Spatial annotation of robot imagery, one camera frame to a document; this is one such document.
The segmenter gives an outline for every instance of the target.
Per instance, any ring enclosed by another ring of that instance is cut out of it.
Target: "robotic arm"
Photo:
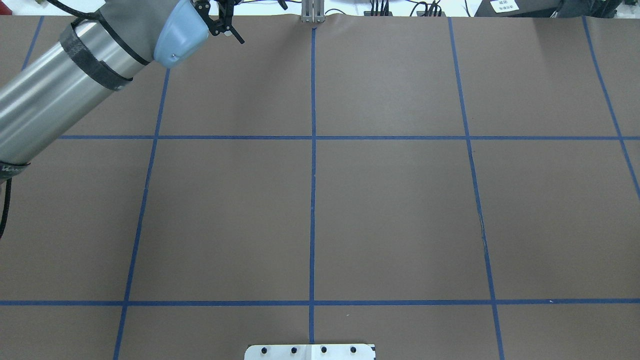
[[[55,139],[151,61],[172,68],[197,51],[209,33],[234,35],[234,6],[242,0],[106,0],[80,13],[60,41],[0,88],[0,184],[7,182],[0,237],[6,224],[11,178]],[[278,0],[286,9],[284,0]]]

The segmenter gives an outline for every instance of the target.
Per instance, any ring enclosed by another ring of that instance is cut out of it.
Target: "blue grid line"
[[[620,147],[622,148],[622,153],[625,156],[627,167],[629,168],[629,172],[631,173],[631,180],[633,180],[634,186],[636,188],[636,195],[638,196],[638,200],[640,200],[640,186],[638,185],[638,180],[636,178],[636,173],[634,172],[634,167],[633,165],[631,165],[631,159],[629,158],[629,153],[627,152],[627,146],[625,145],[624,138],[622,137],[622,132],[620,131],[620,125],[618,124],[616,113],[613,111],[613,105],[611,104],[611,99],[609,98],[609,92],[607,91],[607,87],[605,86],[605,83],[604,83],[604,78],[602,77],[602,73],[600,72],[600,66],[598,65],[598,58],[596,58],[596,52],[593,49],[593,42],[591,41],[591,33],[589,32],[589,25],[587,24],[587,18],[585,16],[582,16],[582,25],[584,26],[584,33],[587,36],[587,42],[589,43],[589,51],[591,52],[591,59],[593,60],[593,66],[596,69],[596,74],[598,75],[600,86],[602,87],[604,99],[607,101],[607,107],[609,108],[609,113],[611,114],[611,120],[613,121],[613,126],[616,128],[616,133],[618,134],[618,139],[620,140]]]
[[[486,242],[486,231],[484,229],[484,216],[482,212],[482,203],[480,201],[480,191],[478,189],[477,177],[476,177],[476,164],[474,163],[473,149],[471,148],[471,136],[469,133],[469,124],[467,121],[467,109],[465,107],[465,97],[462,91],[462,80],[460,77],[460,65],[458,63],[458,53],[456,51],[456,40],[453,32],[453,22],[451,18],[447,18],[449,21],[449,36],[451,38],[451,51],[453,55],[453,64],[456,71],[456,82],[458,83],[458,95],[460,97],[460,110],[462,112],[462,122],[465,127],[465,136],[467,137],[467,153],[469,156],[469,165],[471,166],[471,179],[474,185],[474,193],[476,195],[476,208],[478,217],[480,220],[480,228],[482,232],[482,241],[484,246],[484,264],[486,267],[486,277],[489,283],[489,294],[491,296],[492,310],[493,310],[493,324],[495,326],[495,337],[498,344],[498,355],[500,360],[504,360],[504,348],[502,346],[502,333],[500,331],[500,319],[498,317],[498,306],[495,303],[495,288],[493,287],[493,275],[491,271],[491,259],[489,257],[489,246]]]
[[[154,135],[62,135],[60,140],[153,140]],[[619,136],[470,135],[471,140],[619,141]],[[159,135],[159,140],[313,140],[309,135]],[[317,135],[317,141],[336,140],[466,140],[464,135]],[[640,140],[640,136],[622,136]]]
[[[140,205],[140,215],[138,216],[138,227],[136,228],[136,237],[133,243],[133,250],[131,253],[131,263],[129,264],[129,274],[127,276],[127,286],[124,293],[124,304],[122,304],[122,312],[120,313],[120,325],[118,326],[118,336],[116,338],[116,345],[113,351],[113,360],[117,360],[120,355],[120,344],[122,343],[122,335],[124,333],[124,324],[127,319],[127,308],[129,302],[129,295],[131,294],[131,284],[133,282],[133,272],[136,267],[136,257],[138,255],[138,245],[140,244],[140,234],[142,232],[142,220],[145,216],[145,209],[147,207],[147,195],[149,193],[149,182],[151,181],[151,171],[154,167],[154,160],[156,158],[156,149],[158,143],[158,136],[160,135],[160,125],[162,124],[162,115],[164,111],[164,100],[166,98],[166,90],[169,86],[169,76],[171,70],[167,69],[164,75],[164,85],[162,90],[162,97],[160,98],[160,107],[158,109],[158,116],[156,121],[156,131],[154,133],[154,143],[151,146],[151,155],[149,156],[149,165],[147,168],[147,178],[145,180],[145,189],[142,193],[142,203]]]
[[[489,305],[566,305],[640,304],[640,298],[568,299],[475,299],[475,300],[314,300],[314,306],[489,306]],[[0,306],[123,306],[110,300],[0,300]],[[262,307],[304,306],[308,300],[130,300],[127,307]]]
[[[38,21],[38,26],[36,26],[36,31],[33,33],[33,38],[31,39],[31,45],[29,45],[29,50],[27,51],[27,56],[24,57],[24,63],[22,63],[22,69],[24,70],[29,65],[29,59],[31,59],[31,53],[33,53],[33,48],[36,47],[36,41],[38,40],[38,35],[40,34],[40,29],[42,29],[42,23],[44,22],[44,16],[40,17]]]
[[[316,299],[316,28],[311,29],[311,204],[309,220],[309,343],[315,343]]]

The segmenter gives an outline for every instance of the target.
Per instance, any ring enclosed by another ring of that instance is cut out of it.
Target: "vertical blue line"
[[[31,45],[29,45],[29,50],[27,51],[27,56],[24,58],[24,63],[22,63],[22,69],[24,70],[29,65],[29,59],[31,59],[31,53],[33,53],[33,48],[36,46],[36,40],[38,40],[38,35],[40,34],[40,29],[42,28],[42,23],[44,22],[44,16],[40,17],[38,21],[38,26],[36,26],[36,32],[33,34],[33,38],[31,39]]]
[[[140,244],[140,234],[142,232],[142,220],[145,216],[145,209],[147,208],[147,195],[149,193],[149,182],[151,181],[151,171],[154,167],[154,161],[156,159],[156,149],[158,143],[158,136],[160,135],[160,124],[162,123],[162,115],[164,111],[164,100],[166,98],[166,89],[169,86],[169,76],[171,70],[167,69],[164,75],[164,85],[162,89],[162,97],[160,98],[160,107],[158,109],[158,117],[156,120],[156,131],[154,132],[154,142],[151,146],[151,155],[149,156],[149,166],[147,167],[147,178],[145,180],[145,189],[142,193],[142,204],[140,205],[140,214],[138,215],[138,227],[136,229],[136,238],[133,242],[133,251],[131,253],[131,263],[129,264],[129,274],[127,276],[127,287],[124,292],[124,304],[122,305],[122,312],[120,313],[120,325],[118,326],[118,336],[116,338],[116,345],[113,351],[113,360],[117,360],[120,356],[120,345],[122,344],[122,335],[124,334],[124,324],[127,319],[127,308],[129,307],[129,295],[131,294],[131,283],[133,282],[133,272],[136,267],[136,257],[138,256],[138,245]]]
[[[311,220],[309,244],[309,343],[313,344],[316,300],[316,28],[311,30]]]
[[[616,113],[613,111],[613,105],[611,104],[611,99],[609,98],[609,92],[607,91],[607,87],[604,84],[604,79],[602,78],[602,73],[600,72],[600,66],[598,65],[596,52],[593,49],[593,43],[591,41],[591,33],[589,32],[589,26],[587,24],[587,18],[585,16],[582,17],[582,25],[584,26],[584,33],[587,35],[587,43],[589,43],[589,51],[591,52],[591,59],[593,60],[593,66],[596,69],[598,80],[600,80],[600,86],[602,87],[602,92],[604,93],[604,99],[607,101],[607,106],[609,107],[609,113],[611,114],[611,120],[613,120],[613,126],[616,128],[616,133],[618,134],[618,139],[620,140],[620,147],[622,148],[622,153],[625,156],[627,167],[629,168],[629,172],[631,173],[631,180],[633,180],[634,186],[636,188],[636,195],[640,200],[640,186],[638,185],[636,173],[634,172],[634,167],[631,164],[631,159],[629,158],[629,153],[627,152],[625,139],[622,137],[622,131],[620,131],[618,118],[616,118]]]
[[[500,331],[500,319],[498,317],[498,305],[495,301],[495,288],[493,287],[493,274],[491,271],[491,260],[489,257],[489,246],[486,242],[486,231],[484,230],[484,216],[482,213],[482,203],[480,202],[480,191],[478,190],[476,164],[474,162],[473,149],[471,148],[471,135],[469,133],[469,124],[467,122],[467,108],[465,107],[465,97],[462,92],[462,80],[460,78],[460,65],[458,63],[458,52],[456,51],[456,40],[453,33],[453,22],[449,20],[449,36],[451,37],[451,51],[453,52],[453,64],[456,69],[456,81],[458,83],[458,95],[460,97],[460,110],[462,112],[462,122],[465,126],[465,137],[467,138],[467,154],[469,156],[469,165],[471,166],[471,179],[474,184],[474,193],[476,196],[476,209],[480,219],[480,228],[482,231],[482,241],[484,246],[484,265],[486,267],[486,277],[489,282],[489,294],[491,295],[493,324],[495,326],[495,337],[498,343],[498,355],[500,360],[504,360],[504,349],[502,346],[502,333]]]

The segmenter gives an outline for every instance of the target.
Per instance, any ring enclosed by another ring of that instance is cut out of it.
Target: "red object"
[[[0,0],[0,15],[11,15],[13,12]]]

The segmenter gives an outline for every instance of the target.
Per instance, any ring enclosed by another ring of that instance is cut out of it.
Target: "silver cylindrical tube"
[[[84,22],[76,33],[122,77],[144,68],[98,22]],[[58,42],[0,89],[0,161],[29,163],[113,92],[85,74]]]

